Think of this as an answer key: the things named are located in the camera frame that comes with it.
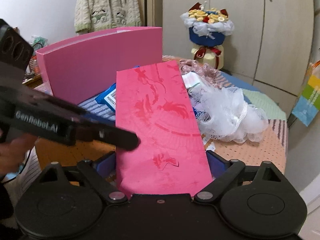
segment white tulle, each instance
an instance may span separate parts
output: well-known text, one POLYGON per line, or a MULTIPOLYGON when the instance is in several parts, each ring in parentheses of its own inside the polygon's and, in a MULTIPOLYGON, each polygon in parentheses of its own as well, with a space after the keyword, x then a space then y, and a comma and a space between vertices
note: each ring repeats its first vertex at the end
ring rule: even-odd
POLYGON ((244 143, 259 142, 268 126, 266 113, 244 101, 242 89, 218 89, 201 80, 189 89, 201 134, 206 138, 244 143))

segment human hand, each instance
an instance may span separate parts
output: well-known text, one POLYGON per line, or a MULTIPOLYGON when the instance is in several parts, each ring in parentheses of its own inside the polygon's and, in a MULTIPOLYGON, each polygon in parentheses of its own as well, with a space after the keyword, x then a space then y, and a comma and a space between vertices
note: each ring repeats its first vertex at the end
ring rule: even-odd
POLYGON ((16 172, 24 161, 26 151, 34 147, 37 139, 37 136, 24 133, 9 143, 0 143, 0 174, 16 172))

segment green trim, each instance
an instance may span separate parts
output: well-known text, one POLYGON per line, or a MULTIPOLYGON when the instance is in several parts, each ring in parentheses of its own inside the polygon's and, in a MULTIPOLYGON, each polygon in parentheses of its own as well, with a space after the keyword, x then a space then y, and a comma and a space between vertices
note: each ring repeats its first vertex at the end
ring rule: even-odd
POLYGON ((90 30, 90 23, 79 23, 75 25, 76 33, 84 30, 90 30))
POLYGON ((124 27, 140 27, 141 26, 141 22, 131 22, 131 23, 127 23, 124 27))
POLYGON ((106 29, 112 29, 112 24, 106 24, 106 25, 99 26, 99 27, 95 27, 93 25, 93 28, 90 29, 90 32, 103 31, 103 30, 106 30, 106 29))

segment metal screw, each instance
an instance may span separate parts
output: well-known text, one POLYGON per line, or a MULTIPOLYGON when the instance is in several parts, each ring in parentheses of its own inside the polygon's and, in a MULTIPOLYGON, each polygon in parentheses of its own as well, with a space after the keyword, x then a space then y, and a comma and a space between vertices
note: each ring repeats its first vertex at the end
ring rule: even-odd
POLYGON ((85 159, 85 160, 83 160, 85 163, 88 163, 89 165, 91 165, 91 163, 92 163, 92 160, 88 160, 88 159, 85 159))
POLYGON ((202 200, 208 200, 208 199, 211 199, 213 197, 213 195, 212 195, 212 193, 210 193, 208 191, 201 191, 197 194, 197 197, 202 200))
POLYGON ((101 139, 104 138, 104 131, 103 131, 103 130, 99 131, 99 137, 100 137, 101 139))
POLYGON ((120 199, 123 199, 124 197, 125 197, 125 194, 122 193, 121 191, 114 191, 109 194, 109 198, 113 200, 120 200, 120 199))

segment wardrobe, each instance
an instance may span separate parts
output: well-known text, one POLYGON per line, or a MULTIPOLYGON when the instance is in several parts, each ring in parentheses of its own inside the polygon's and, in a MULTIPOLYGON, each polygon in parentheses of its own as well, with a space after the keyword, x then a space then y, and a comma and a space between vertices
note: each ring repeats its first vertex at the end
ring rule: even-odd
POLYGON ((162 0, 138 0, 142 26, 162 27, 162 0))
MULTIPOLYGON (((163 0, 163 54, 191 58, 192 43, 180 15, 196 2, 163 0)), ((224 69, 253 84, 289 115, 308 66, 313 0, 207 0, 226 8, 235 25, 224 47, 224 69)))

